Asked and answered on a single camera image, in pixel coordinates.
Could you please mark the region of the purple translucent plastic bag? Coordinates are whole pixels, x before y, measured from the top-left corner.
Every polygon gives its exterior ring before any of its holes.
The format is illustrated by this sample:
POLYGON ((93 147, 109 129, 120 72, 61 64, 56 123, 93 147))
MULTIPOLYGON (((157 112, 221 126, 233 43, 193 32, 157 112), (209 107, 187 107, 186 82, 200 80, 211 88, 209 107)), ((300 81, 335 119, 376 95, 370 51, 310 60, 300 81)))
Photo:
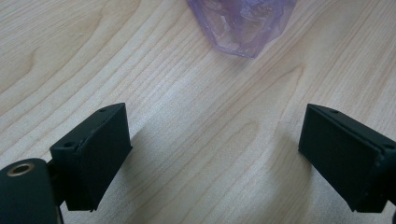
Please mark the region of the purple translucent plastic bag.
POLYGON ((282 35, 297 0, 187 0, 213 47, 256 58, 282 35))

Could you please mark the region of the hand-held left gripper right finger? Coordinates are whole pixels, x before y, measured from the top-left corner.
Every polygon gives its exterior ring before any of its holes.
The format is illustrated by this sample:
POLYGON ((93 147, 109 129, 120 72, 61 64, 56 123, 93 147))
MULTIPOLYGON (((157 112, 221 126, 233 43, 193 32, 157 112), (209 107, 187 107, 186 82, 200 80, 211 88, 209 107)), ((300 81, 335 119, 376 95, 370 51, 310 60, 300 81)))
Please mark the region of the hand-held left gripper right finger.
POLYGON ((380 213, 396 205, 396 142, 351 117, 309 104, 299 151, 351 210, 380 213))

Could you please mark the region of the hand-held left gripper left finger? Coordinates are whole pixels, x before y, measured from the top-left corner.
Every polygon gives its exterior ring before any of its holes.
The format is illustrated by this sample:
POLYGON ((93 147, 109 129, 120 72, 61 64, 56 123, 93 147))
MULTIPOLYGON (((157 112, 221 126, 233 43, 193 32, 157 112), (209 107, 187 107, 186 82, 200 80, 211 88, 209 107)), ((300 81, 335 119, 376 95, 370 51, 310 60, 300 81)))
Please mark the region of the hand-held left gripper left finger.
POLYGON ((52 145, 67 208, 95 210, 131 150, 124 103, 95 111, 52 145))

